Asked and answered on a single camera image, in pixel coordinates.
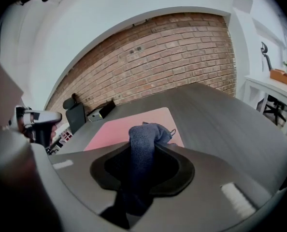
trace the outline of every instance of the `pink mat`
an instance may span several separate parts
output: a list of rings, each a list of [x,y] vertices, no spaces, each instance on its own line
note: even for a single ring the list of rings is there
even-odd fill
[[[129,129],[133,126],[142,125],[143,122],[158,123],[169,131],[176,129],[176,134],[169,143],[176,143],[184,147],[179,131],[174,123],[172,115],[167,107],[162,107],[142,114],[108,121],[99,129],[85,150],[102,148],[115,145],[129,140]]]

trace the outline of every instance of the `office chair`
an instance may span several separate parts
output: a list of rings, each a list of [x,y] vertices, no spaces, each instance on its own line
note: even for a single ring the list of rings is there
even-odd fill
[[[264,42],[262,42],[261,44],[262,44],[262,47],[260,49],[261,53],[266,58],[269,71],[271,71],[273,68],[271,66],[270,58],[266,54],[268,52],[268,47],[265,45]],[[279,101],[278,99],[276,99],[275,97],[271,96],[271,95],[268,96],[268,101],[269,102],[273,102],[275,107],[266,104],[264,113],[266,113],[266,114],[274,114],[274,123],[276,125],[278,125],[278,117],[281,118],[284,122],[286,122],[286,119],[281,114],[281,111],[284,110],[286,105],[284,103],[282,103],[281,101]]]
[[[66,118],[74,135],[86,123],[84,105],[81,102],[77,102],[76,94],[72,94],[71,98],[63,102],[63,108],[66,110]]]

